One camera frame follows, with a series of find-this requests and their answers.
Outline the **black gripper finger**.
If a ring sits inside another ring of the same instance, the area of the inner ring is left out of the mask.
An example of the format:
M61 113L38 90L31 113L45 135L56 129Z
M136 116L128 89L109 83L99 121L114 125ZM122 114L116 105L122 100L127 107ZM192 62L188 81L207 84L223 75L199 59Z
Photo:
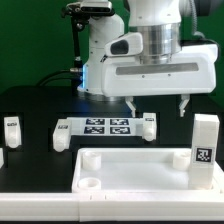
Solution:
M125 98L125 102L127 104L127 106L129 107L129 109L131 110L131 115L133 118L136 117L136 106L134 104L134 99L132 96L128 96Z
M182 94L181 95L181 102L179 104L179 113L180 116L183 117L185 114L185 108L188 105L190 101L190 95L189 94Z

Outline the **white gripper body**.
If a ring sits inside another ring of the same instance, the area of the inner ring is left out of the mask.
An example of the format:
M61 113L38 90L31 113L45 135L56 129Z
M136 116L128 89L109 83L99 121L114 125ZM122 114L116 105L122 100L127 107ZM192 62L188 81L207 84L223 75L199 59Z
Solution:
M210 93L216 87L216 44L184 46L165 64L141 64L137 56L111 57L103 63L105 96Z

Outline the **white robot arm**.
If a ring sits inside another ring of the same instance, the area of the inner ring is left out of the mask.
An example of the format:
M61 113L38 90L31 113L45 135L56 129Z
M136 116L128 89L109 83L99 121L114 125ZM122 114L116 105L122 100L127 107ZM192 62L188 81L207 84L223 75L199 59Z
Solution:
M216 87L218 44L197 30L197 18L223 0L126 0L129 31L117 15L93 14L89 59L78 91L96 100L179 95L185 108L192 94Z

